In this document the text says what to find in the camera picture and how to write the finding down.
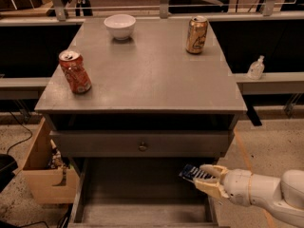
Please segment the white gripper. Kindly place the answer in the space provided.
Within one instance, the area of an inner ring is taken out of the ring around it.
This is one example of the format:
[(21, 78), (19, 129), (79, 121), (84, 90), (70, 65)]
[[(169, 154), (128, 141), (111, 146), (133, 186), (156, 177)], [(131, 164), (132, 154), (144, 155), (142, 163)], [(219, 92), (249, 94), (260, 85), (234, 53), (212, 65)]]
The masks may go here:
[(194, 179), (196, 188), (201, 192), (218, 200), (229, 199), (235, 205), (251, 205), (249, 195), (251, 171), (242, 169), (229, 171), (225, 166), (212, 164), (203, 164), (199, 169), (211, 175), (207, 180)]

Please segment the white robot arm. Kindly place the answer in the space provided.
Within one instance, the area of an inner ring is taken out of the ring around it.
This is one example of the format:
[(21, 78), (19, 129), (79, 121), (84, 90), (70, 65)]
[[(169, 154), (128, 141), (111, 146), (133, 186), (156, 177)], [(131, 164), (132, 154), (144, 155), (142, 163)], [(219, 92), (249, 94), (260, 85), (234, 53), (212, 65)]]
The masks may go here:
[(235, 205), (251, 205), (266, 210), (274, 218), (304, 228), (304, 173), (288, 170), (280, 178), (254, 174), (249, 170), (229, 170), (204, 164), (201, 171), (210, 179), (193, 178), (197, 189), (215, 199), (225, 198)]

